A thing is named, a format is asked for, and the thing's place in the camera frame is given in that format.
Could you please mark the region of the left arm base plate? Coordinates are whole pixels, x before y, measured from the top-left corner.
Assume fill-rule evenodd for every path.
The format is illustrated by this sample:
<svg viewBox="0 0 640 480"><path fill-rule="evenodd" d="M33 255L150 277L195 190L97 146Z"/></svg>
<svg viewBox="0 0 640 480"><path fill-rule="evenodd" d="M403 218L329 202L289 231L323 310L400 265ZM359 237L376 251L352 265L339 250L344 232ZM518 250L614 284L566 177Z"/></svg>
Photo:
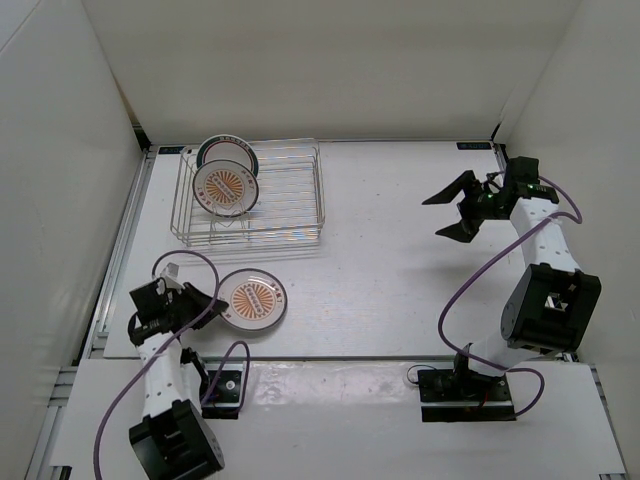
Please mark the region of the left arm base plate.
<svg viewBox="0 0 640 480"><path fill-rule="evenodd" d="M231 362L223 366L214 390L201 407L205 419L238 419L244 397L245 373L243 363Z"/></svg>

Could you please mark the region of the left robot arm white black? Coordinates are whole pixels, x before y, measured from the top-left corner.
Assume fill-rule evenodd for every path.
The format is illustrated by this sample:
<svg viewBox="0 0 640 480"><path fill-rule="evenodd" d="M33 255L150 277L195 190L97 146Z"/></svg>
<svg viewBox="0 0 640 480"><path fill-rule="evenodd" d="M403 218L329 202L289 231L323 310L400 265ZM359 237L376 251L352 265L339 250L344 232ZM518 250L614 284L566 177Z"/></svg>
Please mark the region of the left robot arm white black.
<svg viewBox="0 0 640 480"><path fill-rule="evenodd" d="M142 420L129 440L150 479L205 479L224 469L221 447L202 416L211 380L179 331L196 317L200 329L229 304L190 283L156 279L130 292L136 312L127 332L145 370Z"/></svg>

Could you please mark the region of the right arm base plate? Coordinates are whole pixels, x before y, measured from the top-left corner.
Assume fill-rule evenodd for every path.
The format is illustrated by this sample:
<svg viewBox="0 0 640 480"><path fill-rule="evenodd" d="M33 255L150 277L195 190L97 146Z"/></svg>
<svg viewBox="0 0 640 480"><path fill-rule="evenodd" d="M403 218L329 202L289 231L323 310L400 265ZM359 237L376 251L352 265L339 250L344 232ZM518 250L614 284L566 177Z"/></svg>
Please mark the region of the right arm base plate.
<svg viewBox="0 0 640 480"><path fill-rule="evenodd" d="M463 378L452 368L418 364L407 380L419 390L424 423L515 421L515 407L505 376Z"/></svg>

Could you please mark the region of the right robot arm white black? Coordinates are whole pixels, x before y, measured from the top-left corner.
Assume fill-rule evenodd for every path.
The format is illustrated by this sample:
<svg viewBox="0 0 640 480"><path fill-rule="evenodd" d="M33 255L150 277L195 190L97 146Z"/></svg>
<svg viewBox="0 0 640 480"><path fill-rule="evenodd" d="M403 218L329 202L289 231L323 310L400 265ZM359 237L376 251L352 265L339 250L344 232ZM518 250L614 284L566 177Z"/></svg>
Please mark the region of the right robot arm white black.
<svg viewBox="0 0 640 480"><path fill-rule="evenodd" d="M467 170L425 201L439 205L463 197L459 221L437 232L461 243L471 242L486 221L509 221L518 238L498 256L520 248L524 259L524 273L504 306L498 331L455 350L449 387L464 400L524 361L575 352L602 291L600 279L573 258L562 229L562 219L581 223L582 215L560 210L564 193L540 176L538 159L512 158L500 174L503 181L496 184L494 174L480 181Z"/></svg>

